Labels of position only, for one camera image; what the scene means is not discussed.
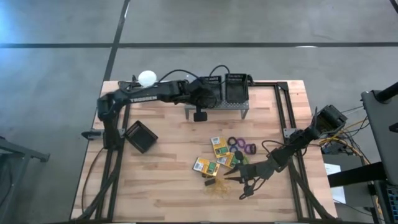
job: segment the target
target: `gray floor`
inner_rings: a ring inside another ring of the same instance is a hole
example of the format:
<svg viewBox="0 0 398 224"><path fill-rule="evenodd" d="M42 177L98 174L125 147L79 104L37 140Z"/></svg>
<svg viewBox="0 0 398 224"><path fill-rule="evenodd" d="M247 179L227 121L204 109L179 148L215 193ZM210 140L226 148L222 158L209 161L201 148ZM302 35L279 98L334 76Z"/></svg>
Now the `gray floor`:
<svg viewBox="0 0 398 224"><path fill-rule="evenodd" d="M112 42L123 0L0 0L0 43ZM388 0L132 0L121 42L398 41ZM51 153L32 161L14 223L68 219L110 49L0 49L0 136ZM312 109L361 105L360 93L397 81L398 48L119 49L111 80L218 64L255 79L305 81ZM175 75L173 78L185 78ZM350 123L365 117L349 116ZM356 136L379 160L370 129ZM371 221L337 206L345 220Z"/></svg>

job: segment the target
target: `wooden tabletop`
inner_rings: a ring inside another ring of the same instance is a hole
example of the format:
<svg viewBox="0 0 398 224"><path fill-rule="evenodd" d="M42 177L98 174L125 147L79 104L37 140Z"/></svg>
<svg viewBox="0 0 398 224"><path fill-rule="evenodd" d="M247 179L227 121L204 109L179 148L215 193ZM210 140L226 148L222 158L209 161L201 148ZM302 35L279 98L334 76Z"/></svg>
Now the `wooden tabletop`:
<svg viewBox="0 0 398 224"><path fill-rule="evenodd" d="M306 128L312 115L304 83L301 80L287 82L297 127ZM104 82L101 95L117 87L116 81ZM183 105L160 101L130 105L128 127L139 120L159 138L145 154L126 142L114 222L296 221L287 169L275 173L252 197L245 200L238 199L243 192L243 185L233 181L226 182L226 195L209 194L205 189L204 178L192 170L192 165L199 156L216 161L210 142L210 138L215 136L236 136L257 144L257 154L249 156L251 162L266 159L266 151L261 147L263 140L282 141L274 89L249 88L249 103L250 110L245 120L241 120L239 111L218 110L207 111L208 121L202 123L194 123L193 116L187 121ZM97 117L93 127L103 128ZM90 164L102 146L102 140L90 141L88 145L72 218L81 214L81 190ZM270 143L267 146L273 149L278 145ZM106 150L103 150L87 184L85 207L98 193L105 157ZM319 148L309 147L304 161L312 192L328 212L336 216ZM222 167L218 177L222 177L226 171L228 169ZM104 203L104 214L108 211L109 193L110 190ZM306 211L302 194L301 198L303 210Z"/></svg>

